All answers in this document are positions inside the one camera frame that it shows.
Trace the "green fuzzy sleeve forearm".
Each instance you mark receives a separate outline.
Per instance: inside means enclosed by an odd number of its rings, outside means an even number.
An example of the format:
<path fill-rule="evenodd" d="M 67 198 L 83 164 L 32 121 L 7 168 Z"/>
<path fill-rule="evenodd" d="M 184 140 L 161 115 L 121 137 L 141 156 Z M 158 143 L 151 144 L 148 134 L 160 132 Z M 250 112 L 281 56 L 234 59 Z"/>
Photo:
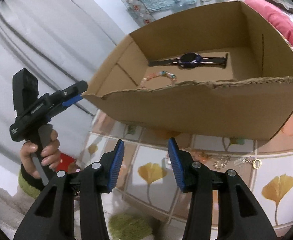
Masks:
<path fill-rule="evenodd" d="M 36 179 L 30 175 L 24 168 L 23 164 L 20 166 L 20 171 L 18 175 L 19 187 L 26 193 L 29 197 L 36 199 L 42 190 L 45 188 L 42 179 Z"/>

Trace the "person's left hand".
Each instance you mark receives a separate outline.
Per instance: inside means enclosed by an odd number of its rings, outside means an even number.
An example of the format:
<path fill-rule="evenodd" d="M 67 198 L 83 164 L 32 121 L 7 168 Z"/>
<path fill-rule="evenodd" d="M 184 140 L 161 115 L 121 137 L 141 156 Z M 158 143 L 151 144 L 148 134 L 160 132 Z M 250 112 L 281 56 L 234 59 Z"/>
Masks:
<path fill-rule="evenodd" d="M 61 160 L 57 132 L 51 125 L 44 125 L 25 133 L 24 139 L 20 150 L 23 179 L 28 182 L 42 180 L 44 185 L 48 184 Z"/>

